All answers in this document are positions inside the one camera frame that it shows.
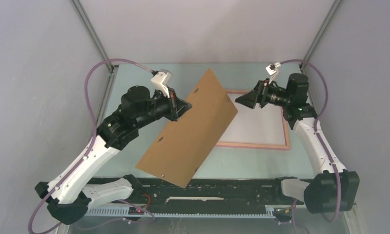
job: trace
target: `wall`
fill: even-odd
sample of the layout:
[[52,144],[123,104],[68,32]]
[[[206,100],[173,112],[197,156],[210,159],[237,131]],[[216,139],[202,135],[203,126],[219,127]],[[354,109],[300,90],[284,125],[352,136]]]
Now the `wall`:
[[110,58],[142,63],[303,58],[334,0],[82,0]]
[[[390,234],[390,0],[344,1],[311,62],[329,86],[324,133],[360,176],[356,201],[365,225]],[[314,72],[310,79],[320,110],[322,85]]]
[[[87,143],[83,81],[100,60],[69,1],[0,1],[0,234],[27,233],[34,186]],[[107,74],[89,84],[94,108]],[[55,220],[44,206],[34,223],[41,232]]]

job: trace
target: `light green tabletop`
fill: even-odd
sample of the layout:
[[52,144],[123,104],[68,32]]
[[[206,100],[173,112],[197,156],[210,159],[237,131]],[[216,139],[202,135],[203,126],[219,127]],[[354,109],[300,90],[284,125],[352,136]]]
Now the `light green tabletop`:
[[[173,76],[168,85],[180,98],[185,98],[204,72],[211,68],[226,89],[252,89],[258,80],[268,78],[262,63],[225,64],[148,64],[154,70],[167,69]],[[285,87],[291,73],[299,73],[297,64],[280,67],[277,83]],[[120,65],[109,100],[106,116],[120,104],[121,96],[134,85],[143,85],[154,91],[152,75],[136,66]],[[117,156],[108,161],[95,176],[118,177],[133,174],[153,177],[135,168],[150,144],[167,123],[166,119],[153,122],[139,130],[139,137],[129,143]],[[196,172],[194,178],[275,178],[296,176],[313,178],[313,171],[304,147],[297,135],[290,132],[291,150],[263,150],[215,147]]]

